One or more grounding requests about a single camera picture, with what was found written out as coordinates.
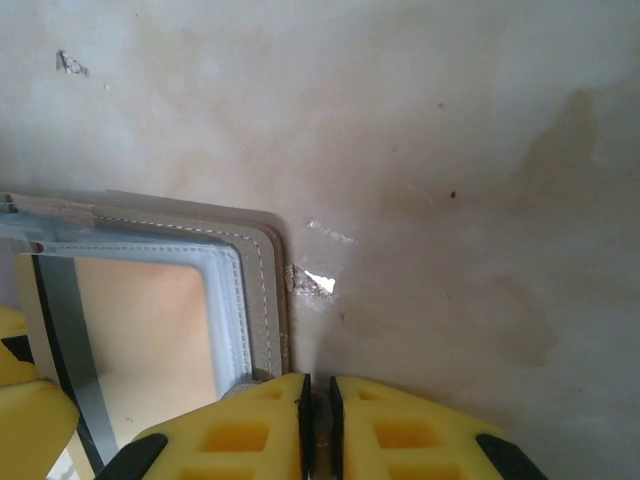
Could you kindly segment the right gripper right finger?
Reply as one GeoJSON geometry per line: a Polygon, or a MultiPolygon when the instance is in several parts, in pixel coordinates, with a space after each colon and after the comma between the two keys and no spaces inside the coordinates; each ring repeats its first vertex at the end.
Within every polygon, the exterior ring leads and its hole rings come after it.
{"type": "Polygon", "coordinates": [[[498,427],[368,379],[330,379],[337,479],[544,479],[498,427]]]}

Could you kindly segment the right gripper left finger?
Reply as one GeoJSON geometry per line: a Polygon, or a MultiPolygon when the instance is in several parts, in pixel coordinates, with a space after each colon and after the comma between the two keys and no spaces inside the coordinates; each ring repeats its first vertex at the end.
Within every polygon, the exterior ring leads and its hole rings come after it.
{"type": "Polygon", "coordinates": [[[153,426],[101,479],[307,479],[311,379],[290,373],[153,426]]]}

